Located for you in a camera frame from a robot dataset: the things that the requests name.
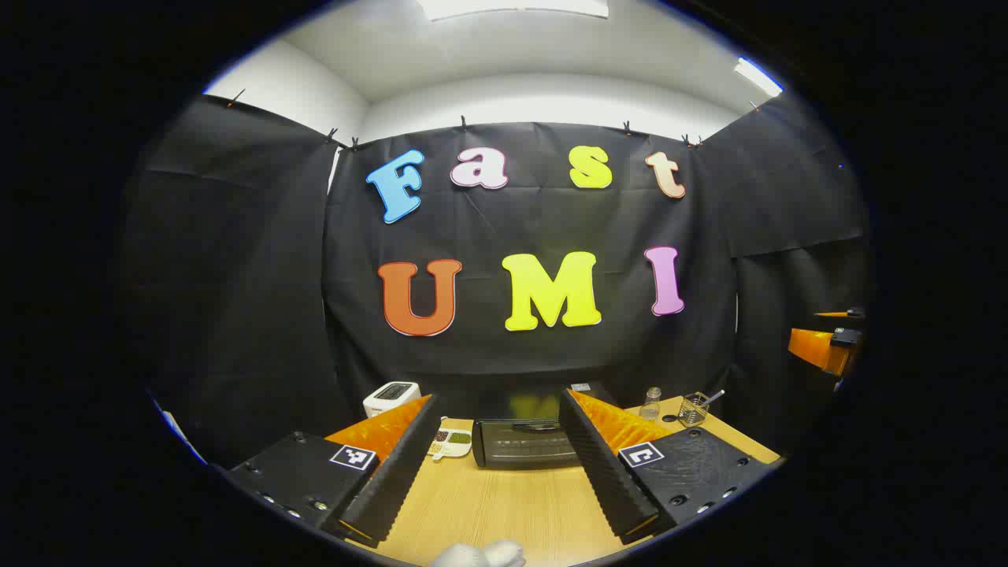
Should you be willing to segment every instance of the blue letter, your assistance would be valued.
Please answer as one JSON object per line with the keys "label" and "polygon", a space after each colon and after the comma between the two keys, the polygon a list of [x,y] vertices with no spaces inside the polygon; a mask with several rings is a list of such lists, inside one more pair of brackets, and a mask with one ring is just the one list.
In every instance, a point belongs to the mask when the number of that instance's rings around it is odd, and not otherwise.
{"label": "blue letter", "polygon": [[[394,223],[420,206],[420,198],[406,194],[406,188],[413,191],[420,189],[420,174],[409,163],[422,162],[423,154],[419,150],[410,149],[368,174],[365,181],[375,184],[378,195],[385,204],[385,224]],[[402,167],[402,177],[395,173],[399,167]]]}

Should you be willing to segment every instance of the peach letter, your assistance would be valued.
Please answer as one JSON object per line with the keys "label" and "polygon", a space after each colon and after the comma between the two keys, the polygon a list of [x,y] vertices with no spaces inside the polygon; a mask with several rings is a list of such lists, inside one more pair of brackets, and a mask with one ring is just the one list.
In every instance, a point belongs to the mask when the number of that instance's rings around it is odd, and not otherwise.
{"label": "peach letter", "polygon": [[644,162],[654,168],[654,177],[658,178],[658,189],[672,199],[681,199],[686,194],[686,188],[675,183],[672,172],[678,172],[675,161],[669,161],[664,151],[648,155]]}

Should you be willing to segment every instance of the table surface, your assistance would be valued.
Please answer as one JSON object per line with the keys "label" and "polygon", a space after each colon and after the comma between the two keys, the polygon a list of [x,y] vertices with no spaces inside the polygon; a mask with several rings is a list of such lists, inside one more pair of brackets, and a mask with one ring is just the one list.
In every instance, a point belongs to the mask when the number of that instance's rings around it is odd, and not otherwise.
{"label": "table surface", "polygon": [[[661,401],[661,416],[678,413],[682,396]],[[626,411],[634,415],[638,408]],[[670,433],[678,422],[657,423]],[[472,431],[473,420],[446,419],[442,427]],[[770,463],[779,455],[710,415],[702,427],[753,458]],[[613,535],[581,466],[538,470],[492,470],[465,457],[423,460],[388,539],[374,551],[428,566],[456,543],[484,548],[499,540],[521,544],[528,567],[568,567],[650,539],[623,545]]]}

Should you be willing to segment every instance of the pink letter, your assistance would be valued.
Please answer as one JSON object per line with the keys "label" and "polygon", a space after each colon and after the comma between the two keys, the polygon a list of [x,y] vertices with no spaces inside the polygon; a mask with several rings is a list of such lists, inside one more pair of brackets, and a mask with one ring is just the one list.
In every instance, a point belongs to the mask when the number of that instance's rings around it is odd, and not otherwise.
{"label": "pink letter", "polygon": [[449,177],[455,185],[476,187],[482,185],[486,189],[500,189],[507,185],[504,177],[504,153],[492,147],[471,147],[459,154],[459,163],[452,169]]}
{"label": "pink letter", "polygon": [[679,299],[679,290],[675,286],[675,256],[678,252],[669,246],[657,246],[644,250],[644,257],[651,262],[654,270],[655,302],[651,313],[655,317],[670,315],[682,311],[685,304]]}

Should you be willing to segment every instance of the black cloth backdrop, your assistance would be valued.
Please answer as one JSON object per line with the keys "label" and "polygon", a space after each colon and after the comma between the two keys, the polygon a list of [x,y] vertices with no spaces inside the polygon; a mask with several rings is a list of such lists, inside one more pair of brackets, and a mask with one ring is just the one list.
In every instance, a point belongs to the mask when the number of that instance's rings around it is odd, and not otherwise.
{"label": "black cloth backdrop", "polygon": [[201,97],[152,151],[127,195],[118,261],[141,379],[223,466],[352,421],[320,285],[336,144],[228,102]]}
{"label": "black cloth backdrop", "polygon": [[697,148],[725,194],[739,328],[720,414],[789,454],[833,396],[834,380],[787,350],[813,313],[865,307],[872,292],[867,210],[855,166],[813,110],[784,93]]}
{"label": "black cloth backdrop", "polygon": [[[578,145],[608,153],[613,183],[579,189],[568,153]],[[455,186],[449,174],[465,148],[490,146],[507,157],[500,190]],[[385,224],[384,205],[365,183],[373,169],[409,149],[420,206]],[[679,164],[685,197],[658,189],[644,158],[664,151]],[[668,394],[725,386],[732,358],[735,276],[717,215],[723,195],[698,176],[696,152],[679,140],[627,136],[623,131],[571,124],[490,124],[444,128],[377,140],[343,152],[327,212],[325,294],[339,329],[339,375],[352,380],[357,400],[389,380],[413,380],[421,391],[451,400],[451,415],[481,415],[493,399],[529,383],[557,387],[602,381],[624,405],[639,404],[649,385]],[[685,308],[655,317],[654,274],[644,251],[673,246]],[[595,254],[592,281],[602,322],[590,327],[510,332],[511,275],[501,260],[534,254],[554,276],[564,255]],[[433,309],[427,262],[462,262],[456,276],[456,318],[444,333],[408,337],[383,316],[380,265],[408,261],[413,311]]]}
{"label": "black cloth backdrop", "polygon": [[[508,185],[461,188],[449,180],[465,148],[507,156]],[[568,152],[598,145],[614,181],[578,189]],[[366,176],[409,149],[421,205],[386,225]],[[681,200],[665,197],[644,158],[664,151],[679,164]],[[691,148],[681,140],[618,129],[521,123],[444,128],[376,140],[340,160],[327,205],[324,289],[342,380],[356,400],[393,379],[449,393],[453,415],[481,417],[495,398],[528,383],[597,379],[624,405],[650,385],[665,395],[725,387],[714,411],[781,452],[832,396],[833,383],[787,352],[792,327],[814,312],[867,301],[866,216],[853,167],[813,114],[781,95]],[[685,309],[654,317],[651,246],[678,250]],[[593,269],[602,323],[509,332],[510,274],[504,256],[532,253],[552,276],[575,250]],[[378,267],[417,265],[413,309],[433,309],[426,263],[454,258],[453,326],[406,337],[382,315]],[[738,334],[734,332],[738,294]]]}
{"label": "black cloth backdrop", "polygon": [[[830,399],[786,352],[787,333],[811,312],[866,302],[864,221],[852,168],[786,94],[692,148],[539,123],[377,140],[342,152],[328,201],[335,144],[227,102],[202,97],[150,156],[127,196],[118,273],[146,381],[213,461],[230,466],[291,430],[325,435],[363,419],[361,401],[393,379],[446,394],[469,418],[529,385],[599,380],[622,405],[649,385],[666,395],[725,387],[715,412],[778,451]],[[459,151],[477,145],[505,152],[507,187],[451,183]],[[574,187],[575,145],[606,149],[610,187]],[[386,225],[364,178],[412,148],[425,155],[422,203]],[[681,200],[643,163],[658,150],[679,164]],[[678,314],[650,312],[651,246],[679,252]],[[504,256],[535,254],[552,276],[576,250],[597,257],[602,323],[507,331]],[[426,263],[439,258],[463,262],[454,324],[400,335],[382,314],[378,266],[417,265],[412,302],[424,315]]]}

